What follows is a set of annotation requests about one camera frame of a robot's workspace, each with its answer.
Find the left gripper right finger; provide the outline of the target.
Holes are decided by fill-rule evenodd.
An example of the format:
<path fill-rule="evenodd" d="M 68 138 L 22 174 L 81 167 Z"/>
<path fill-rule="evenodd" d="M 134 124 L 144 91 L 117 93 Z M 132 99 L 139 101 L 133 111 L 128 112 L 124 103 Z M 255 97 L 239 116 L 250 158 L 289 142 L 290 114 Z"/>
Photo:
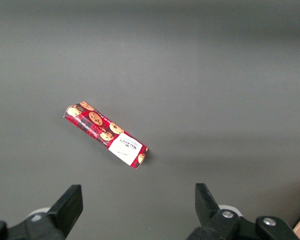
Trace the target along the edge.
<path fill-rule="evenodd" d="M 195 211 L 200 227 L 188 240 L 298 240 L 292 228 L 275 216 L 246 220 L 234 210 L 221 209 L 204 183 L 195 185 Z"/>

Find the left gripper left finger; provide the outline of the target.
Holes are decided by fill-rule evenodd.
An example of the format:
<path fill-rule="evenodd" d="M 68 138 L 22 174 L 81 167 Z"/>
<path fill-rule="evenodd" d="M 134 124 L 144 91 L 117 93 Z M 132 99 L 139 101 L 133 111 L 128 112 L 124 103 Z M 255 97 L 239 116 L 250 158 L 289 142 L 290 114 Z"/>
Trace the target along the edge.
<path fill-rule="evenodd" d="M 0 240 L 65 240 L 82 211 L 82 186 L 73 184 L 51 207 L 33 211 L 15 226 L 0 220 Z"/>

